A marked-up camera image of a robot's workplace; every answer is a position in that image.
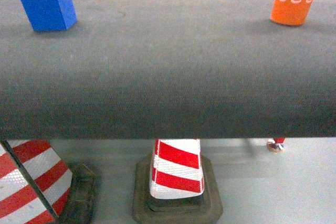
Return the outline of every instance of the red and white striped traffic cone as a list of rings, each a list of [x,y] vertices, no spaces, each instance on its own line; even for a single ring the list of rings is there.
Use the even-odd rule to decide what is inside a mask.
[[[200,140],[156,140],[150,193],[156,199],[182,199],[204,191]]]
[[[215,223],[223,213],[199,139],[156,140],[136,166],[132,217],[141,224]]]
[[[56,221],[69,195],[72,172],[47,141],[8,143],[0,145],[0,223]]]

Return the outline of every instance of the reflective stripe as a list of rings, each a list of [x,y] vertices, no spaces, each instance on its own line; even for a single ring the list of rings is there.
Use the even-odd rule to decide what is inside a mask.
[[[192,191],[184,191],[161,186],[154,181],[151,181],[150,185],[151,195],[156,199],[182,199],[201,195],[201,193],[194,193]]]
[[[171,147],[196,155],[200,153],[201,149],[199,145],[199,139],[161,140],[161,142],[168,144]]]
[[[43,192],[49,204],[54,204],[70,188],[71,180],[72,172],[67,170],[57,182]]]
[[[158,156],[154,157],[153,167],[161,172],[174,174],[175,176],[186,179],[201,180],[203,177],[203,174],[199,172],[200,171],[199,169],[194,169],[180,164],[176,164],[164,160],[162,158],[159,158]]]
[[[27,185],[28,182],[23,177],[22,173],[18,169],[15,169],[0,179],[0,201],[20,191]]]
[[[28,160],[23,165],[30,176],[35,180],[53,168],[60,160],[61,159],[56,152],[52,148],[49,148],[36,157]]]
[[[0,218],[1,224],[24,224],[46,211],[45,206],[39,200],[34,199],[20,209],[12,212],[11,214]]]

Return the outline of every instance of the gray floor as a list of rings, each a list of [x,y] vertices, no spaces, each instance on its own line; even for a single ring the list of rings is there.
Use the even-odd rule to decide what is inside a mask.
[[[266,139],[202,140],[213,163],[225,224],[335,224],[336,138],[288,138],[270,153]],[[67,162],[97,169],[100,194],[93,224],[132,224],[136,163],[152,140],[52,140]]]

